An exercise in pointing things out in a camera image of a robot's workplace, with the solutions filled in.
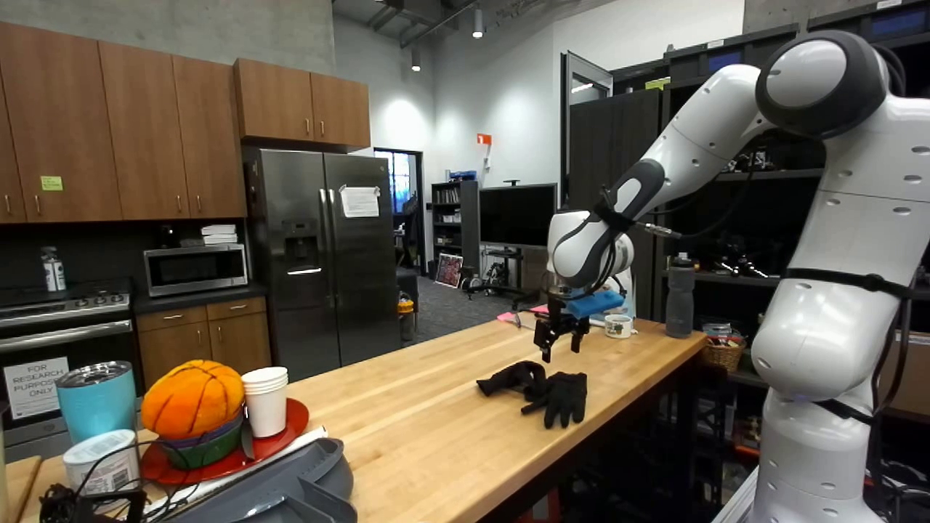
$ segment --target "red object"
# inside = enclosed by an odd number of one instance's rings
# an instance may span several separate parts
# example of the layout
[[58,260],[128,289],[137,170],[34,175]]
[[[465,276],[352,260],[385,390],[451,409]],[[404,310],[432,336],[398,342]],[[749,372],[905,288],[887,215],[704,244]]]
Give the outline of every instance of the red object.
[[244,467],[252,467],[252,464],[276,455],[295,436],[302,436],[308,430],[308,423],[310,423],[310,409],[305,404],[288,398],[288,423],[285,423],[285,430],[279,436],[269,436],[269,439],[256,439],[252,440],[252,452],[256,452],[252,461],[247,461],[241,448],[234,448],[231,452],[227,452],[223,458],[218,458],[218,461],[212,461],[205,467],[183,470],[183,467],[175,467],[169,461],[169,452],[153,440],[143,452],[140,470],[143,470],[143,478],[166,484],[166,487],[186,487],[186,484],[195,484],[195,483],[208,483],[208,478],[239,472]]

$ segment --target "white cup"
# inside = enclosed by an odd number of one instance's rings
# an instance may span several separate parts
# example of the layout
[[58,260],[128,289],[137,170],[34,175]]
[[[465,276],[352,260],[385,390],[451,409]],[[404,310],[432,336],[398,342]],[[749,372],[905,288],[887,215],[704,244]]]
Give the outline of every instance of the white cup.
[[269,439],[285,430],[288,422],[288,365],[262,365],[241,375],[244,404],[256,439]]
[[77,494],[109,494],[140,484],[140,452],[132,430],[106,430],[71,445],[61,458],[66,484]]

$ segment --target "blue container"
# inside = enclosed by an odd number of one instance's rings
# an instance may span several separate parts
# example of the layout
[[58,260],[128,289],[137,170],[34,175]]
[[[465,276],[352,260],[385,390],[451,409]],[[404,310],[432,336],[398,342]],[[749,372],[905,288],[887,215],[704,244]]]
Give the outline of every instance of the blue container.
[[71,369],[54,390],[71,445],[106,430],[137,430],[137,381],[128,359]]

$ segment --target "refrigerator door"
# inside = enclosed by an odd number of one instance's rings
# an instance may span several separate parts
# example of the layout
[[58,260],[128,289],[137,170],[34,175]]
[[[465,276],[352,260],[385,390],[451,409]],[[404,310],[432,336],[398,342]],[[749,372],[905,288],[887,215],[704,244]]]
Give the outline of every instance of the refrigerator door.
[[276,359],[292,381],[334,369],[340,359],[321,153],[259,147],[247,153],[247,175]]
[[385,160],[324,153],[342,363],[398,347]]

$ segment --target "black glove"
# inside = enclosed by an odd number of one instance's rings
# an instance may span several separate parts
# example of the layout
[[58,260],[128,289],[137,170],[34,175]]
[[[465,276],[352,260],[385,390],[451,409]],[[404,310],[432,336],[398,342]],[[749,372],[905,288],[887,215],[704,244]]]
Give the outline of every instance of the black glove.
[[533,409],[547,409],[542,423],[555,427],[555,422],[560,427],[570,427],[570,422],[581,422],[583,417],[583,401],[586,401],[586,375],[565,375],[557,372],[548,381],[542,381],[539,390],[526,390],[526,407],[519,409],[522,416],[533,411]]
[[526,385],[538,385],[547,381],[547,369],[533,359],[519,359],[519,363],[510,363],[499,372],[494,372],[487,381],[475,381],[475,390],[483,394],[496,394],[502,390],[518,390],[522,391]]

